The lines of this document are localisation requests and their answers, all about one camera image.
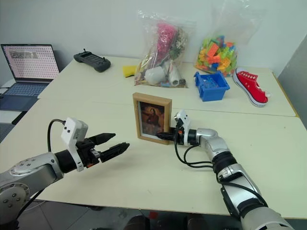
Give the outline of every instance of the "clear plastic bag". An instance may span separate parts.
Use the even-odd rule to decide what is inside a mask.
[[[246,45],[259,28],[264,10],[252,0],[215,0],[213,28],[203,40],[195,67],[209,73],[221,71],[231,77],[236,69],[237,46]]]
[[[195,22],[138,13],[143,24],[146,55],[135,73],[135,85],[186,88],[179,69]]]

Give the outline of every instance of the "blue container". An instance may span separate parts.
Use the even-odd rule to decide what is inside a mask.
[[[221,100],[225,94],[225,91],[230,89],[227,81],[220,71],[214,74],[204,75],[200,75],[199,72],[196,72],[194,77],[203,102]]]

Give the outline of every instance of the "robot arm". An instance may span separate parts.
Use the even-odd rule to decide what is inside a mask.
[[[84,167],[99,163],[98,159],[106,162],[129,146],[123,142],[104,152],[96,151],[95,145],[107,142],[115,134],[102,133],[85,138],[87,128],[86,123],[67,118],[61,135],[67,150],[28,158],[0,174],[0,229],[16,229],[17,218],[25,209],[26,201],[62,179],[65,173],[75,169],[80,172]]]
[[[221,193],[231,216],[241,220],[244,230],[293,229],[280,214],[268,208],[260,190],[243,167],[237,163],[226,142],[212,129],[190,129],[190,119],[184,110],[176,114],[178,133],[160,133],[158,137],[179,138],[182,145],[198,144],[213,164],[216,179],[222,185]]]

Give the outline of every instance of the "floor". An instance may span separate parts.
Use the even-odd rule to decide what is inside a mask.
[[[58,202],[35,200],[20,216],[20,230],[123,230],[136,215],[151,217],[151,229],[164,224],[168,230],[184,230],[186,213],[149,211],[118,207],[84,207]],[[229,216],[203,215],[211,230],[235,228],[240,222]],[[307,229],[307,219],[290,219],[296,230]]]

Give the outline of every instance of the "framed portrait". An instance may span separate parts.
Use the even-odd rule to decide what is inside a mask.
[[[136,92],[133,103],[138,138],[168,145],[156,134],[169,131],[172,100]]]

